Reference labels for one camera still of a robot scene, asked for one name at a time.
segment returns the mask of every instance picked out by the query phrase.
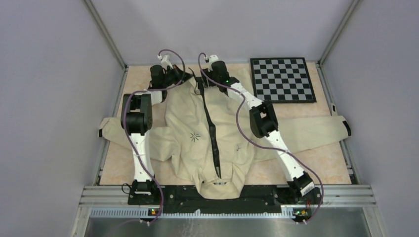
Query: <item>wall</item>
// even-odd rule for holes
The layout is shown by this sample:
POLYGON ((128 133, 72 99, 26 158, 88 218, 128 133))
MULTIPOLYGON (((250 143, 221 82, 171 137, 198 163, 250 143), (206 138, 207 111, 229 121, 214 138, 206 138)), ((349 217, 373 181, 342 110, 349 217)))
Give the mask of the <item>wall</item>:
POLYGON ((157 62, 162 48, 197 62, 303 56, 318 60, 351 0, 93 0, 127 64, 157 62))
POLYGON ((390 236, 419 232, 419 1, 363 1, 326 62, 390 236))
POLYGON ((81 0, 0 3, 0 236, 69 236, 122 71, 81 0))

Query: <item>gray floor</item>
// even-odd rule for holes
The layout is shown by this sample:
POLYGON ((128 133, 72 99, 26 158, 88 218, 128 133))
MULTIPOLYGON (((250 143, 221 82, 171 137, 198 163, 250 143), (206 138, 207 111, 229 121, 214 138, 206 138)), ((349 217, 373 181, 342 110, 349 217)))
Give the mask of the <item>gray floor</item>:
MULTIPOLYGON (((92 218, 85 237, 103 237, 127 219, 92 218)), ((138 222, 125 224, 107 237, 369 237, 361 208, 322 208, 309 225, 286 219, 161 219, 151 227, 138 222)))

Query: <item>metal bar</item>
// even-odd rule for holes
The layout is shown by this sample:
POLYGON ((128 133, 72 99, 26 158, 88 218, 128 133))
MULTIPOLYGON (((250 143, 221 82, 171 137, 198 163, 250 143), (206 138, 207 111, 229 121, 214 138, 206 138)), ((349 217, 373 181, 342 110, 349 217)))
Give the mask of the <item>metal bar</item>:
MULTIPOLYGON (((320 83, 322 84, 322 87, 323 87, 323 92, 324 92, 325 97, 326 97, 326 102, 329 106, 329 111, 332 114, 331 104, 335 104, 335 99, 334 99, 332 91, 330 89, 329 82, 327 80, 326 74, 323 70, 323 66, 320 65, 319 63, 316 63, 316 68, 317 68, 317 73, 319 74, 320 83)), ((351 166, 352 171, 353 171, 353 175, 355 176, 355 179, 358 182, 361 182, 361 180, 359 179, 359 176, 358 176, 358 174, 359 174, 358 169, 356 168, 356 165, 355 165, 355 163, 352 159, 352 153, 350 151, 350 148, 348 146, 347 141, 342 140, 339 143, 340 143, 340 148, 342 149, 343 157, 345 158, 346 164, 351 166)))
MULTIPOLYGON (((369 185, 324 185, 324 207, 365 207, 376 206, 373 191, 369 185)), ((128 194, 121 186, 86 186, 79 206, 94 207, 138 207, 127 204, 128 194)), ((303 207, 301 205, 283 205, 283 207, 303 207)))
MULTIPOLYGON (((116 117, 117 113, 118 113, 118 108, 119 108, 119 103, 121 101, 122 98, 122 93, 124 91, 124 87, 125 87, 125 82, 126 82, 126 77, 128 75, 128 68, 124 68, 122 77, 121 77, 121 83, 119 85, 119 89, 118 89, 118 94, 117 97, 115 99, 115 103, 113 105, 112 108, 112 117, 116 117)), ((100 174, 101 171, 103 170, 103 166, 105 165, 105 161, 106 161, 106 156, 108 154, 108 149, 109 149, 109 141, 104 139, 104 144, 103 144, 103 148, 102 148, 102 152, 100 155, 100 160, 98 162, 98 164, 95 166, 97 167, 97 171, 95 172, 95 176, 93 177, 93 185, 99 185, 100 182, 100 174)))
POLYGON ((125 69, 126 63, 124 62, 124 59, 122 58, 117 46, 115 45, 115 42, 112 40, 111 35, 109 34, 108 30, 105 27, 105 24, 103 23, 102 19, 99 16, 99 13, 97 12, 96 8, 94 7, 91 0, 83 0, 85 3, 87 9, 89 10, 90 15, 92 16, 96 26, 99 29, 100 34, 104 38, 106 44, 108 45, 109 49, 111 50, 112 54, 114 55, 115 59, 118 61, 119 65, 125 69))
POLYGON ((387 237, 387 230, 377 207, 364 207, 365 220, 372 237, 387 237))
POLYGON ((71 237, 84 237, 91 213, 90 207, 79 207, 73 224, 71 237))
POLYGON ((351 16, 353 15, 355 10, 357 9, 357 6, 361 2, 362 2, 362 0, 353 0, 352 1, 351 5, 349 6, 348 10, 346 11, 343 19, 339 23, 339 26, 337 27, 335 33, 333 34, 332 39, 329 41, 328 45, 326 46, 326 49, 323 52, 322 57, 319 60, 320 65, 323 65, 325 63, 325 61, 327 60, 327 57, 329 56, 331 50, 335 46, 337 40, 339 39, 339 36, 343 32, 343 30, 344 30, 345 26, 347 25, 349 19, 351 18, 351 16))

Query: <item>chessboard square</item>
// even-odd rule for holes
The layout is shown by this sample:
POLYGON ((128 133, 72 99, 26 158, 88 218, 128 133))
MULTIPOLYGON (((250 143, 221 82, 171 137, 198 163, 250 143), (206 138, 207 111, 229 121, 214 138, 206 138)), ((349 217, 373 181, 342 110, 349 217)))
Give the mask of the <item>chessboard square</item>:
POLYGON ((307 100, 307 98, 305 97, 305 95, 304 95, 304 94, 299 94, 299 95, 298 95, 298 99, 299 99, 299 100, 307 100))
POLYGON ((285 95, 285 100, 293 100, 293 96, 292 95, 285 95))
POLYGON ((278 100, 278 95, 271 95, 271 100, 272 101, 277 101, 278 100))

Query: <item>chessboard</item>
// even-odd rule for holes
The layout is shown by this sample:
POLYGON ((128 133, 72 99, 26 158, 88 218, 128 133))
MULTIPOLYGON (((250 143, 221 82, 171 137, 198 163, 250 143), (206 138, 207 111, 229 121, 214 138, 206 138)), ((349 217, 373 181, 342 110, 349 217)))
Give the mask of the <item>chessboard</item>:
POLYGON ((251 58, 254 95, 272 103, 314 103, 304 58, 251 58))

